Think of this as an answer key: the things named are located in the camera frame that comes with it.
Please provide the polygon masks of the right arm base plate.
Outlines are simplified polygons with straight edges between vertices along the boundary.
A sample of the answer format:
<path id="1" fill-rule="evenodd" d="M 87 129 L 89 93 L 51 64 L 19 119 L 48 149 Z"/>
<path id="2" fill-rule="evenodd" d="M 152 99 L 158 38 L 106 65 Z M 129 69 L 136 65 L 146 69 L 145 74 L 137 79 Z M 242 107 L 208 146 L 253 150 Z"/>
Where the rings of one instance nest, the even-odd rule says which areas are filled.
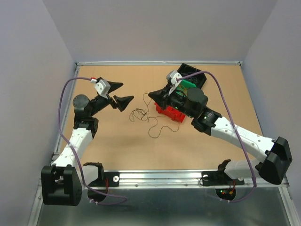
<path id="1" fill-rule="evenodd" d="M 221 171 L 205 171 L 202 172 L 201 178 L 198 183 L 201 186 L 221 186 L 221 188 L 216 188 L 216 195 L 226 201 L 234 201 L 236 197 L 236 187 L 245 184 L 243 178 L 231 179 L 224 172 Z"/>

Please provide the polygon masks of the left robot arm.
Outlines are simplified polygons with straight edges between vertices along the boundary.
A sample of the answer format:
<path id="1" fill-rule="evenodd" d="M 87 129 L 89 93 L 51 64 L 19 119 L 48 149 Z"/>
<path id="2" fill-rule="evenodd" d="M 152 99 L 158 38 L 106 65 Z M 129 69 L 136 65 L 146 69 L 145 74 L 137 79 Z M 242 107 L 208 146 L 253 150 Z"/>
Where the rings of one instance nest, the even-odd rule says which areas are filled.
<path id="1" fill-rule="evenodd" d="M 97 95 L 89 99 L 86 95 L 77 95 L 73 101 L 74 126 L 70 138 L 60 133 L 66 146 L 51 165 L 41 170 L 42 198 L 45 205 L 77 206 L 83 190 L 89 189 L 97 198 L 89 201 L 104 205 L 109 197 L 110 179 L 105 175 L 103 165 L 99 162 L 80 163 L 80 158 L 93 141 L 98 130 L 99 120 L 96 113 L 107 106 L 121 112 L 133 100 L 133 96 L 110 96 L 110 93 L 123 86 L 122 82 L 107 81 L 103 78 L 90 78 Z"/>

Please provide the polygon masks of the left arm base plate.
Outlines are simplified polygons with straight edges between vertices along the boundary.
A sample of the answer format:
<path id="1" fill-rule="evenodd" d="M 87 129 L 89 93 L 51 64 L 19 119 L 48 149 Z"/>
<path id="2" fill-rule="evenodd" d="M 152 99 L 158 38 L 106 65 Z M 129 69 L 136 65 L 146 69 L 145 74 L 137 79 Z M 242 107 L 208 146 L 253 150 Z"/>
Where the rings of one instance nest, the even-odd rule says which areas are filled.
<path id="1" fill-rule="evenodd" d="M 95 205 L 117 205 L 125 202 L 126 197 L 113 194 L 110 188 L 119 187 L 120 173 L 117 171 L 99 172 L 98 170 L 84 170 L 82 179 L 78 172 L 83 189 L 87 189 L 87 198 Z"/>

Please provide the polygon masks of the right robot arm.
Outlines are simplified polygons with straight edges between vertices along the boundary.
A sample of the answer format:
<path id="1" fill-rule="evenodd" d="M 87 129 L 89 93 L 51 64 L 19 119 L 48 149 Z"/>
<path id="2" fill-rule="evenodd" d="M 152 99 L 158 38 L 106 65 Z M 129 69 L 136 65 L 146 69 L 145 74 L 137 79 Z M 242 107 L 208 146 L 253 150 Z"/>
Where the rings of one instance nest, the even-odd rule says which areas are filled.
<path id="1" fill-rule="evenodd" d="M 206 106 L 208 97 L 200 88 L 189 88 L 183 92 L 166 85 L 163 89 L 150 92 L 148 96 L 160 108 L 170 106 L 190 117 L 197 131 L 227 141 L 255 158 L 254 161 L 225 160 L 216 172 L 220 183 L 248 177 L 261 177 L 274 185 L 282 183 L 292 163 L 290 147 L 285 138 L 263 137 L 232 124 L 226 117 Z"/>

